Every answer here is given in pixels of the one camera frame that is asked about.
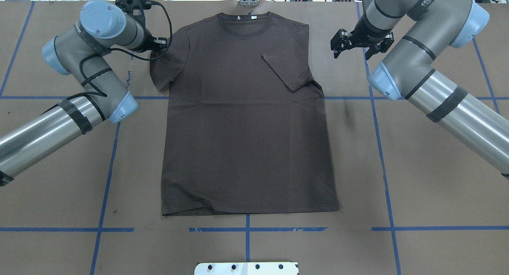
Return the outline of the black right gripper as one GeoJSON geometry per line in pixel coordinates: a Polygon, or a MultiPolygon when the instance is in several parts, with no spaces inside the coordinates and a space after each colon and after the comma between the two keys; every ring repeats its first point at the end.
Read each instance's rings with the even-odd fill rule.
{"type": "Polygon", "coordinates": [[[334,59],[337,59],[341,52],[353,48],[368,48],[364,54],[365,60],[371,59],[378,53],[386,53],[394,43],[393,32],[390,31],[381,39],[362,39],[353,32],[340,29],[330,40],[330,49],[333,51],[334,59]]]}

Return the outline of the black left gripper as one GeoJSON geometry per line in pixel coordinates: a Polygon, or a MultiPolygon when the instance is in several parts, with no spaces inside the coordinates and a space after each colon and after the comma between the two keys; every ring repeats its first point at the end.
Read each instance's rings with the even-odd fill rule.
{"type": "Polygon", "coordinates": [[[145,16],[153,5],[151,0],[116,0],[116,6],[129,16],[145,16]]]}

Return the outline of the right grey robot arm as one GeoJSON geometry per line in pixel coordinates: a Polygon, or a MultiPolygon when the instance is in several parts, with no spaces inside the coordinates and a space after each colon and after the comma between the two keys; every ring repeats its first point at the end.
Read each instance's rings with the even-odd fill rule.
{"type": "Polygon", "coordinates": [[[369,84],[393,101],[408,100],[507,178],[507,119],[431,66],[447,47],[472,41],[489,13],[474,0],[362,0],[362,6],[355,28],[331,39],[335,59],[352,48],[368,48],[367,60],[387,53],[369,84]]]}

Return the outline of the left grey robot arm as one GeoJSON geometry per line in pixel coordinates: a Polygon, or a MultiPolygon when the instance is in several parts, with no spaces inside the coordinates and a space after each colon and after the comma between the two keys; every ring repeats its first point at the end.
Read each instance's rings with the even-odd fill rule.
{"type": "Polygon", "coordinates": [[[149,0],[91,0],[71,28],[44,45],[45,62],[78,87],[1,137],[1,186],[104,121],[116,124],[137,110],[133,93],[106,57],[156,44],[145,25],[144,11],[151,6],[149,0]]]}

